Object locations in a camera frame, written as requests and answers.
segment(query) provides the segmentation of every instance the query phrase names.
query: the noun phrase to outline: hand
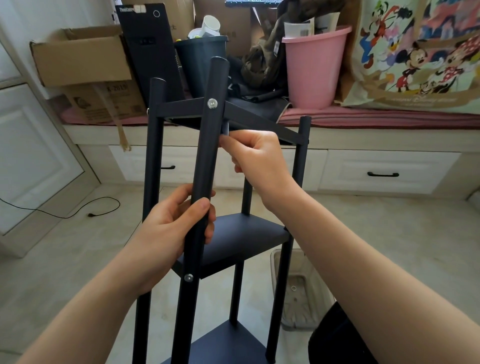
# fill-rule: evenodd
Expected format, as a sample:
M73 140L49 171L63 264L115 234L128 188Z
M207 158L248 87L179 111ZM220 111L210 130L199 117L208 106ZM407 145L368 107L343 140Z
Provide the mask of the hand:
M296 185L275 133L238 130L229 136L221 135L220 146L232 156L235 172L245 174L267 208L281 189L292 182Z
M205 197L191 205L186 201L191 194L192 185L185 184L155 205L139 231L105 268L135 298L151 291L168 273L183 253L185 235L207 213L205 243L211 242L215 207Z

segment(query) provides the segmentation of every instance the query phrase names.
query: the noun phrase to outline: pink mat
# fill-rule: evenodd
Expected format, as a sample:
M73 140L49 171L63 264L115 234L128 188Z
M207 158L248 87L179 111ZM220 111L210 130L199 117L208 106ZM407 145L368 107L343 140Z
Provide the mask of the pink mat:
M311 115L312 125L336 129L480 129L480 115L440 112L351 109L329 106L322 110L287 109L279 123L298 126L300 116ZM67 124L88 124L73 108L60 115ZM146 125L147 116L123 119L123 125ZM114 125L113 122L102 125Z

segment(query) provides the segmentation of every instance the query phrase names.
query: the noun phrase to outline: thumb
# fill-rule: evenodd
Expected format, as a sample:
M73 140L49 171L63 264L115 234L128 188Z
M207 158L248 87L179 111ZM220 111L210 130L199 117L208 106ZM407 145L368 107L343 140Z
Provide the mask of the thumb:
M203 197L191 205L178 219L175 220L174 224L178 226L178 229L180 229L182 233L186 234L207 214L209 208L210 200Z
M238 161L240 161L243 154L250 149L238 140L227 135L220 136L220 146Z

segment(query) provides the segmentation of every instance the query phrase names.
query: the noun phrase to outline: black pants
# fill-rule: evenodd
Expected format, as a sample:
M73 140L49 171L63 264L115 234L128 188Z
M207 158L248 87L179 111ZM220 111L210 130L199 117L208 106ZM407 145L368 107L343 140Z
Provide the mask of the black pants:
M311 364L377 364L338 302L330 308L310 337L308 357Z

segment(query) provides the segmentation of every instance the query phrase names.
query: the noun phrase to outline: beige plastic bin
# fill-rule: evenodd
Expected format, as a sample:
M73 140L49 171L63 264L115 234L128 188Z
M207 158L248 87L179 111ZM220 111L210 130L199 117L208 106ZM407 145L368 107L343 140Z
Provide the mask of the beige plastic bin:
M272 286L275 292L280 249L270 255ZM292 250L282 327L287 331L313 331L335 303L335 298L301 249Z

